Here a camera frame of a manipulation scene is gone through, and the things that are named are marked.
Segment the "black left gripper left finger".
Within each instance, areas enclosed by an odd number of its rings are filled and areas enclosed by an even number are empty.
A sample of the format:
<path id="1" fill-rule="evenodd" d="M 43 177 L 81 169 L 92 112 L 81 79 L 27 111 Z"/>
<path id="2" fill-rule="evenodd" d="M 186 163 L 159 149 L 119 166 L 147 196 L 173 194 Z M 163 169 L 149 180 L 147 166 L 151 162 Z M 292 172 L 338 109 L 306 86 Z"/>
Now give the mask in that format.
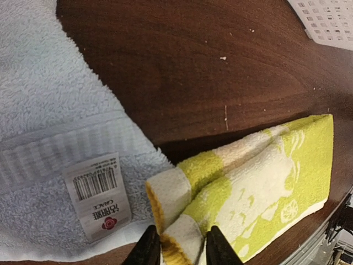
<path id="1" fill-rule="evenodd" d="M 132 251 L 124 260 L 124 265 L 160 265 L 161 243 L 157 228 L 150 225 Z"/>

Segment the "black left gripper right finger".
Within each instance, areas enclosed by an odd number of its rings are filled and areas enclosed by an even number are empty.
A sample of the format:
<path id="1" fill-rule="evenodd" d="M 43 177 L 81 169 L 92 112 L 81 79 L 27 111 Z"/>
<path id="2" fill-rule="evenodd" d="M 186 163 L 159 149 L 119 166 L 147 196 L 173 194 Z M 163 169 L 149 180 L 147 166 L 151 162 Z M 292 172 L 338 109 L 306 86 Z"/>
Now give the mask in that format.
<path id="1" fill-rule="evenodd" d="M 212 226 L 206 235 L 207 265 L 243 265 L 227 239 L 218 228 Z"/>

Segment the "green crocodile pattern towel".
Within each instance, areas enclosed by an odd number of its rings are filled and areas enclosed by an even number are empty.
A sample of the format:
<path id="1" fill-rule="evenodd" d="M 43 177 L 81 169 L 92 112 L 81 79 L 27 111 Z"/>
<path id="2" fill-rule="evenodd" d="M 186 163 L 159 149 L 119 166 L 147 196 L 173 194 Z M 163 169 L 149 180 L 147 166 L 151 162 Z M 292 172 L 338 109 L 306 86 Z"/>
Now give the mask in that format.
<path id="1" fill-rule="evenodd" d="M 146 181 L 166 264 L 205 264 L 220 228 L 241 261 L 328 200 L 334 119 L 311 115 L 202 152 Z"/>

